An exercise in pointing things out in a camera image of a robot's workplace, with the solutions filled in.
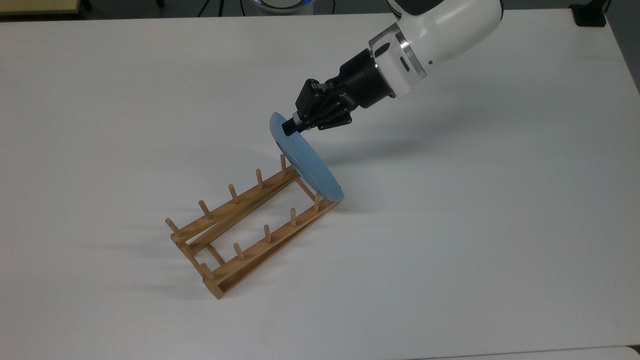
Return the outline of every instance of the robotic arm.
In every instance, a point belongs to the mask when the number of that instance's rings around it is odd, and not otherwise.
[[[340,67],[335,78],[305,82],[297,112],[282,124],[289,136],[351,123],[351,112],[386,96],[404,97],[441,63],[464,53],[495,30],[502,0],[387,0],[398,21],[369,48]]]

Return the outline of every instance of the wooden dowel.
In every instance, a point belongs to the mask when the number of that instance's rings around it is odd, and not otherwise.
[[[320,193],[316,193],[316,199],[314,200],[314,211],[320,210]]]
[[[231,197],[234,199],[234,204],[240,204],[240,199],[238,199],[238,194],[233,184],[229,184],[229,191],[231,192]]]
[[[177,236],[182,236],[182,231],[180,231],[180,229],[171,221],[170,218],[166,218],[166,220],[164,221],[167,225],[169,225],[169,227],[171,228],[171,230],[173,230],[173,233],[176,234]]]
[[[211,211],[209,211],[209,208],[204,203],[204,201],[202,200],[198,201],[198,205],[200,205],[200,209],[202,209],[202,212],[204,213],[204,217],[207,218],[207,220],[213,220],[213,215],[211,215]]]
[[[244,260],[244,254],[242,253],[242,249],[240,249],[240,245],[238,245],[238,243],[234,244],[234,249],[236,250],[236,253],[238,254],[238,259]]]
[[[299,177],[293,179],[296,183],[298,183],[298,185],[300,185],[300,188],[307,194],[307,196],[309,197],[309,199],[313,200],[314,199],[314,193],[311,192],[311,190],[309,190],[309,188],[307,188],[307,186],[305,185],[305,183],[302,181],[302,179],[300,179]]]
[[[207,244],[206,248],[211,253],[213,258],[218,262],[218,264],[220,264],[220,265],[224,265],[225,264],[225,261],[222,259],[222,256],[220,256],[220,254],[218,254],[216,249],[214,249],[214,247],[211,244]]]
[[[269,230],[269,226],[264,226],[264,239],[270,243],[271,242],[271,230]]]
[[[214,280],[216,278],[215,275],[213,275],[213,273],[211,272],[211,269],[209,269],[209,267],[207,266],[207,264],[202,263],[200,264],[200,267],[202,268],[202,271],[204,271],[204,274],[210,279],[210,280]]]
[[[260,172],[260,169],[256,169],[255,177],[258,179],[258,189],[264,189],[264,183],[262,182],[262,172]]]
[[[284,154],[280,154],[280,167],[282,167],[282,177],[287,175],[287,161]]]
[[[198,270],[198,273],[200,274],[200,276],[205,277],[206,275],[204,274],[204,271],[200,267],[200,263],[196,261],[196,258],[193,255],[193,251],[191,251],[191,248],[189,247],[189,245],[182,242],[180,244],[180,251],[182,251],[182,253],[187,257],[187,259],[189,259],[193,267],[195,267],[196,270]]]

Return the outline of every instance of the white table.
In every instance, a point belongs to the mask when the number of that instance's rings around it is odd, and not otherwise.
[[[640,97],[611,30],[500,28],[305,137],[347,199],[216,300],[169,239],[272,174],[272,111],[390,14],[0,24],[7,359],[408,359],[640,343]],[[216,242],[283,224],[290,191]]]

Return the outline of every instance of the white round device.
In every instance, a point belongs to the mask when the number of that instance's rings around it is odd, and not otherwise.
[[[298,3],[304,3],[300,0],[262,0],[262,2],[274,8],[290,8]]]
[[[251,0],[258,15],[313,15],[315,0]]]

